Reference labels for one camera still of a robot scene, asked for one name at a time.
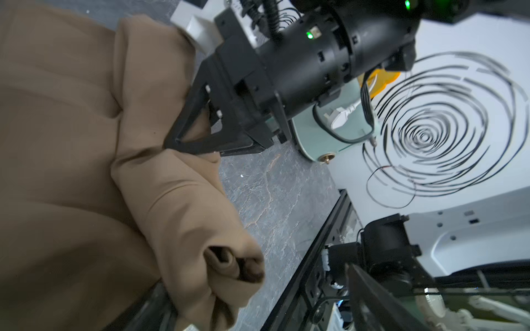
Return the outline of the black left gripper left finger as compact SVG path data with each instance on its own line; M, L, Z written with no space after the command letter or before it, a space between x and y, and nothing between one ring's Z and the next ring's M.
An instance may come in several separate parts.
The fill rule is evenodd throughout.
M104 328L108 330L170 331L176 325L176 310L162 281L158 281L135 303Z

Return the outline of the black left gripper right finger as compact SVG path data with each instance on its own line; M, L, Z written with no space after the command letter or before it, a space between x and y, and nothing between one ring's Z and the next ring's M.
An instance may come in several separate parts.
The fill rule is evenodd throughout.
M346 266L356 330L427 330L403 305L355 264Z

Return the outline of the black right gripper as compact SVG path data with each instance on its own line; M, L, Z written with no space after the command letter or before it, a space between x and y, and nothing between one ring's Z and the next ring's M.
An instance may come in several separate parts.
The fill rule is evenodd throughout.
M273 137L289 139L288 121L309 106L336 99L343 85L378 66L403 71L415 58L417 1L301 1L302 17L278 30L279 12L264 2L270 39L252 47L237 17L215 18L223 42L211 83L222 129L184 141L208 103L209 86L193 85L163 147L188 154L258 154Z

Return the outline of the tan brown skirt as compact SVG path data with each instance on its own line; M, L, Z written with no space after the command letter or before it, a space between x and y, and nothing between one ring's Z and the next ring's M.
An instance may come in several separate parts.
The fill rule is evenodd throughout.
M117 30L1 7L1 329L101 330L163 281L176 330L228 330L264 257L217 153L163 148L195 49L147 16Z

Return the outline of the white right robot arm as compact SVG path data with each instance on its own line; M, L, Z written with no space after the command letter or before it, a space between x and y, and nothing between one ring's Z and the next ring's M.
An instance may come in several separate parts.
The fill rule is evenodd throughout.
M206 59L165 148L334 160L392 290L529 285L528 1L182 1L171 22Z

